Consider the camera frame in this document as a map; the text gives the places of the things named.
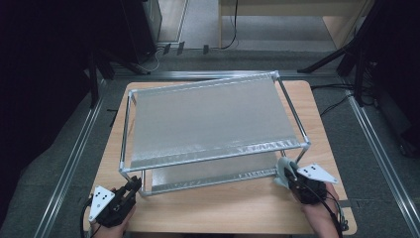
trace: wooden table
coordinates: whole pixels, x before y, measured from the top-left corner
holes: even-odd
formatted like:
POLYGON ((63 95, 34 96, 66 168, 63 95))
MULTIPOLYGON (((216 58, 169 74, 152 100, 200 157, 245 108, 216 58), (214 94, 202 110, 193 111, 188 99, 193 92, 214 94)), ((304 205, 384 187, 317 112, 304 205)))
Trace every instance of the wooden table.
MULTIPOLYGON (((241 0, 238 16, 321 16, 336 48, 350 38, 373 0, 241 0)), ((222 47, 222 17, 235 15, 235 0, 219 0, 219 47, 222 47)))
MULTIPOLYGON (((156 87, 174 82, 136 82, 128 89, 156 87)), ((285 81, 285 87, 309 136, 312 145, 300 167, 316 162, 335 178, 340 175, 331 152, 309 84, 306 81, 285 81)), ((288 107, 280 95, 286 111, 288 107)), ((127 91, 118 111, 95 185, 108 188, 126 183, 118 173, 127 91)), ((342 183, 335 185, 341 200, 347 200, 342 183)), ((351 209, 344 208, 354 234, 356 221, 351 209)), ((85 228, 88 227, 87 214, 85 228)), ((312 233, 300 204, 291 192, 273 182, 273 178, 257 178, 218 185, 185 189, 154 196, 137 197, 137 211, 128 228, 132 232, 167 233, 234 233, 234 234, 305 234, 312 233)))

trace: black stand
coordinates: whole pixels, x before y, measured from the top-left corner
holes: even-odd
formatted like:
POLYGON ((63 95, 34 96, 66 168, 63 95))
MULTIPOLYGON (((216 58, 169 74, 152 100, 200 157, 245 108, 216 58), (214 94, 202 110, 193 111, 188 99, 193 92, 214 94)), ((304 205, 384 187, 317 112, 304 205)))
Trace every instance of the black stand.
POLYGON ((367 14, 364 23, 362 24, 355 37, 345 46, 326 56, 325 58, 315 62, 314 64, 299 69, 297 72, 311 73, 316 69, 324 66, 328 62, 337 59, 344 55, 342 61, 337 67, 337 74, 339 76, 347 76, 356 65, 356 78, 355 78, 355 99, 360 106, 362 102, 362 86, 364 79, 364 72, 366 66, 366 48, 368 47, 368 33, 372 25, 377 21, 377 15, 382 8, 383 0, 376 0, 367 14))
POLYGON ((98 88, 98 76, 96 73, 96 68, 99 69, 102 76, 105 79, 113 79, 115 75, 115 71, 112 68, 109 61, 115 61, 119 65, 125 67, 126 69, 132 71, 135 74, 138 75, 145 75, 149 74, 148 72, 144 72, 129 62, 126 62, 122 59, 119 59, 118 57, 112 55, 111 53, 108 53, 106 51, 94 51, 92 50, 89 55, 89 84, 90 84, 90 95, 91 95, 91 101, 90 101, 90 108, 93 108, 97 101, 99 100, 99 88, 98 88))

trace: metal tray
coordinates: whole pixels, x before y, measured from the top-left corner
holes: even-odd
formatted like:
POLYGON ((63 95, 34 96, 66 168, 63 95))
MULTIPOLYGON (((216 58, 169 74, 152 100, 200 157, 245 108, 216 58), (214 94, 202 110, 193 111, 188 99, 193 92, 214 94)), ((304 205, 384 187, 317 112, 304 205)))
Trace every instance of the metal tray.
POLYGON ((129 91, 120 173, 141 195, 274 176, 278 155, 309 147, 278 72, 129 91), (303 136, 282 105, 280 83, 303 136))

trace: hand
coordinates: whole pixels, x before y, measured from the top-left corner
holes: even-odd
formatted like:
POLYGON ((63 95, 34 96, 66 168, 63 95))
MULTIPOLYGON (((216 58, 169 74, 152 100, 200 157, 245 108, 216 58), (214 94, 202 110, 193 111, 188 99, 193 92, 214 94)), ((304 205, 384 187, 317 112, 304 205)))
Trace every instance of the hand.
POLYGON ((118 226, 113 226, 113 227, 108 228, 105 226, 101 226, 98 223, 91 224, 92 232, 94 233, 95 231, 97 231, 93 237, 94 238, 122 238, 124 235, 124 231, 129 226, 129 220, 133 216, 135 210, 136 210, 136 205, 133 206, 133 208, 127 214, 126 218, 118 226))
MULTIPOLYGON (((326 182, 325 185, 327 191, 329 191, 334 196, 334 198, 338 200, 339 196, 334 190, 333 185, 328 182, 326 182)), ((327 193, 327 199, 325 199, 325 203, 327 203, 330 209, 337 216, 337 206, 335 201, 332 199, 331 194, 327 193)), ((311 225, 312 229, 318 237, 339 237, 339 234, 336 230, 336 226, 334 225, 334 222, 331 219, 330 213, 321 202, 314 205, 302 204, 302 211, 303 213, 305 213, 306 219, 308 219, 309 224, 311 225)))

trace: wooden tabletop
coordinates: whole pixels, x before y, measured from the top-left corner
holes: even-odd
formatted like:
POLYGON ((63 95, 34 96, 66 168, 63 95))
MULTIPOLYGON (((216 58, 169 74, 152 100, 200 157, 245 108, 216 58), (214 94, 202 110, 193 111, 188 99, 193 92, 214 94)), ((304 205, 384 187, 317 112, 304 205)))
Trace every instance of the wooden tabletop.
MULTIPOLYGON (((118 173, 118 168, 127 91, 175 83, 179 82, 135 82, 127 86, 92 192, 96 185, 111 189, 126 183, 118 173)), ((341 181, 309 84, 303 80, 292 80, 285 81, 284 85, 312 143, 299 166, 304 167, 316 162, 341 181)), ((277 91, 289 117, 294 121, 279 86, 277 91)), ((335 184, 335 189, 340 200, 347 200, 341 182, 335 184)), ((349 207, 343 210, 350 226, 350 230, 345 234, 356 233, 357 225, 353 212, 349 207)), ((87 215, 88 212, 84 219, 85 228, 88 227, 87 215)), ((299 202, 293 198, 290 190, 276 185, 273 178, 228 182, 148 197, 137 195, 137 210, 128 230, 169 233, 312 233, 305 216, 300 211, 299 202)))

